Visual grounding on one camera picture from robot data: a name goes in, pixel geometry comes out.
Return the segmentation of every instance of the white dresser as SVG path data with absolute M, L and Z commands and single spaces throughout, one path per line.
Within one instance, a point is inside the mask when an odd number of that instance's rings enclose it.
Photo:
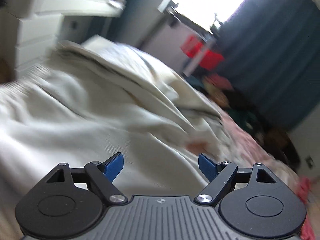
M 3 13 L 3 58 L 19 78 L 43 61 L 57 42 L 64 16 L 119 17 L 108 0 L 7 0 Z

